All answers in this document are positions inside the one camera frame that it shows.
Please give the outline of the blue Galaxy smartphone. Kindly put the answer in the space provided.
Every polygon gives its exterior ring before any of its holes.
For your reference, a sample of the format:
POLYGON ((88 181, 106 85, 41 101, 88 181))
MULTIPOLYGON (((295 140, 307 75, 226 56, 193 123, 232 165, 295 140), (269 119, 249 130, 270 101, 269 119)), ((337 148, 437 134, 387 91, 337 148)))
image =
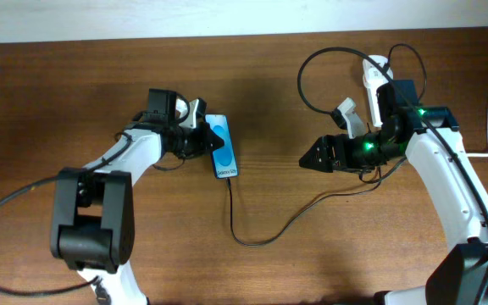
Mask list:
POLYGON ((207 114, 205 120, 210 124, 211 130, 221 138, 224 145, 211 152, 214 175, 217 179, 226 179, 238 176, 236 155, 232 146, 228 121, 223 114, 207 114))

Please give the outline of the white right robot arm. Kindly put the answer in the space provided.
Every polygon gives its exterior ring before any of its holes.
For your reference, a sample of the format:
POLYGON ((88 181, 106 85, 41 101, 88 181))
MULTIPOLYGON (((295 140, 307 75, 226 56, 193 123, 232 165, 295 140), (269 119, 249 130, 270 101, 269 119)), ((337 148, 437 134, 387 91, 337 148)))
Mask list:
POLYGON ((305 169, 368 173, 404 157, 417 170, 438 213, 449 253, 424 286, 380 291, 376 304, 488 304, 488 194, 446 107, 425 107, 412 81, 377 90, 376 132, 321 136, 300 158, 305 169))

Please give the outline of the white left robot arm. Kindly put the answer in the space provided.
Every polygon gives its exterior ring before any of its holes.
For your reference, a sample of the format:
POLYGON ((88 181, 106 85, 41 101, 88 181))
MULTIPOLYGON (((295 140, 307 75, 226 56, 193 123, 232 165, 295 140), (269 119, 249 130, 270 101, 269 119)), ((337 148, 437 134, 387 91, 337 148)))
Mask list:
POLYGON ((201 157, 224 145, 206 121, 206 102, 151 89, 147 108, 116 144, 82 168, 57 175, 50 251, 76 271, 100 304, 147 304, 130 256, 135 241, 133 186, 165 153, 201 157))

